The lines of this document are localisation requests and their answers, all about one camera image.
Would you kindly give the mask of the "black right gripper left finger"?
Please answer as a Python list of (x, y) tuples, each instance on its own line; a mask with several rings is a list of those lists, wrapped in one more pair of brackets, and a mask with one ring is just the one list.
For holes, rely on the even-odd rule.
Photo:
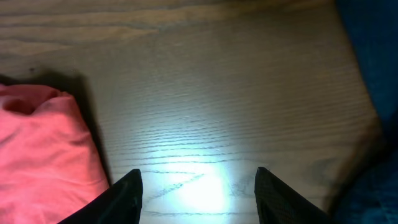
[(60, 224), (138, 224), (142, 209), (141, 171), (133, 169)]

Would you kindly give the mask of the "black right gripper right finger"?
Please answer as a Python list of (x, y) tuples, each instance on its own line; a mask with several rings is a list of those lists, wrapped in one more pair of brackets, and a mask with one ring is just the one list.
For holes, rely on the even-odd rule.
[(254, 193), (260, 224), (333, 223), (325, 212), (265, 167), (257, 168)]

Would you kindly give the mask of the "orange printed t-shirt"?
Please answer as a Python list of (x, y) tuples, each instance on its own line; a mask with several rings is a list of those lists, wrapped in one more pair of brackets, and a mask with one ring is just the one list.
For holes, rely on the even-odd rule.
[(75, 98), (1, 86), (1, 222), (58, 223), (109, 187)]

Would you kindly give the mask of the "dark blue denim garment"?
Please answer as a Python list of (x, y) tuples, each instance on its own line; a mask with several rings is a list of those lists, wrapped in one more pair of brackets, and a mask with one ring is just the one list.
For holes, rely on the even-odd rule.
[(337, 223), (397, 223), (397, 0), (341, 0), (337, 10), (387, 149), (372, 156), (335, 210)]

